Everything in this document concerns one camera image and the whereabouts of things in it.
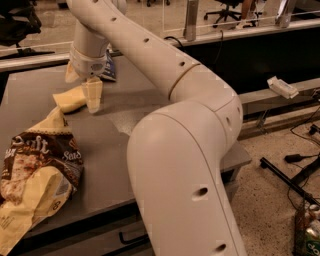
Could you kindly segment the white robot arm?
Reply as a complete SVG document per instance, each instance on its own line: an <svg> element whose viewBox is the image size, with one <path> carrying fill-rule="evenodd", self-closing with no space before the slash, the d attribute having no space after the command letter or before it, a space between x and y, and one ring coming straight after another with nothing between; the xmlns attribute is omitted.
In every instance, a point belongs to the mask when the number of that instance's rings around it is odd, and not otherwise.
<svg viewBox="0 0 320 256"><path fill-rule="evenodd" d="M247 256L220 162L241 130L236 92L206 66L124 16L111 0L67 0L71 63L90 76L106 40L169 100L133 129L127 166L156 256Z"/></svg>

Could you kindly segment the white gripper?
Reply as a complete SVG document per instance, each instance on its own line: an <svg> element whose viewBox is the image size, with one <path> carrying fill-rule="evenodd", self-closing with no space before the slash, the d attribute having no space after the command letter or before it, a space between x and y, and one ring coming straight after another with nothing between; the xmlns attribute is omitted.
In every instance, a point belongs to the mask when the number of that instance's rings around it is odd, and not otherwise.
<svg viewBox="0 0 320 256"><path fill-rule="evenodd" d="M88 46L84 49L75 44L71 45L65 82L75 82L79 77L88 78L82 83L82 90L90 113L96 113L100 108L103 82L99 77L93 76L98 76L104 71L106 60L106 44L100 47Z"/></svg>

